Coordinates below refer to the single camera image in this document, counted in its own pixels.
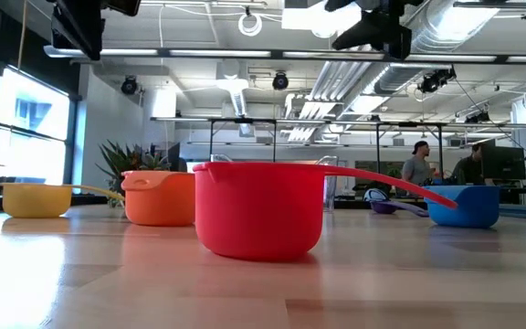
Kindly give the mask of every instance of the potted plant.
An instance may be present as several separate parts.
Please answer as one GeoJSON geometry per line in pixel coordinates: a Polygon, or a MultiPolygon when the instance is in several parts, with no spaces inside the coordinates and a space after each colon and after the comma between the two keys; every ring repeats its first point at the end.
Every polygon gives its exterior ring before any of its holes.
{"type": "MultiPolygon", "coordinates": [[[[123,150],[118,143],[107,141],[107,144],[100,145],[100,153],[109,169],[99,164],[95,165],[109,176],[107,179],[109,190],[123,196],[125,191],[121,188],[124,179],[122,173],[135,170],[168,170],[170,167],[167,157],[162,156],[159,152],[144,152],[139,145],[134,145],[132,149],[129,145],[125,145],[123,150]]],[[[111,207],[116,207],[118,204],[118,200],[109,200],[111,207]]]]}

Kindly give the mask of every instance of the cap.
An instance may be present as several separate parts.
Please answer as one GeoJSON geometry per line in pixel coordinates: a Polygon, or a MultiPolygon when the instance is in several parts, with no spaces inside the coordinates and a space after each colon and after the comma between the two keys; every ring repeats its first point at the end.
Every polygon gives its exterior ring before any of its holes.
{"type": "Polygon", "coordinates": [[[426,146],[428,145],[428,143],[426,141],[419,141],[416,143],[416,145],[413,147],[413,152],[412,154],[416,154],[417,153],[417,149],[419,149],[421,146],[426,146]]]}

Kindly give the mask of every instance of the wall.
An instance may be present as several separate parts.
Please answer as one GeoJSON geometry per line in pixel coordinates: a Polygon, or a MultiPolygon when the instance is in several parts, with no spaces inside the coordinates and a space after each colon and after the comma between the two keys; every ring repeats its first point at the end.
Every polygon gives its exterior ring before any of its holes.
{"type": "Polygon", "coordinates": [[[143,109],[94,75],[90,66],[80,72],[79,104],[73,181],[107,187],[108,178],[95,165],[106,167],[99,145],[111,140],[121,145],[143,142],[143,109]]]}

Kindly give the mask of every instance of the security camera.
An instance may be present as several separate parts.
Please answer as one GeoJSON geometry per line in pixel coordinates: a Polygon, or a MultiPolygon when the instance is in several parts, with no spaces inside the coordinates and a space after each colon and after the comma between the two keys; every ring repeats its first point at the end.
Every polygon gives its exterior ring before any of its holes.
{"type": "Polygon", "coordinates": [[[125,77],[125,81],[121,85],[121,91],[125,95],[134,95],[135,92],[137,92],[138,88],[139,88],[139,84],[137,83],[137,77],[135,76],[125,77]]]}
{"type": "Polygon", "coordinates": [[[274,90],[285,90],[289,86],[288,77],[285,75],[285,72],[277,72],[275,74],[275,79],[273,79],[273,89],[274,90]]]}

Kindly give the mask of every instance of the window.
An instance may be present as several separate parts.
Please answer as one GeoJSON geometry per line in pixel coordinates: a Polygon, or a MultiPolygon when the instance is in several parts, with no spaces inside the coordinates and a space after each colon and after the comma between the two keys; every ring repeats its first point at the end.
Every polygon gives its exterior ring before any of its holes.
{"type": "Polygon", "coordinates": [[[0,78],[0,176],[62,184],[70,100],[6,69],[0,78]]]}
{"type": "Polygon", "coordinates": [[[70,100],[11,69],[0,78],[0,123],[66,140],[70,100]]]}

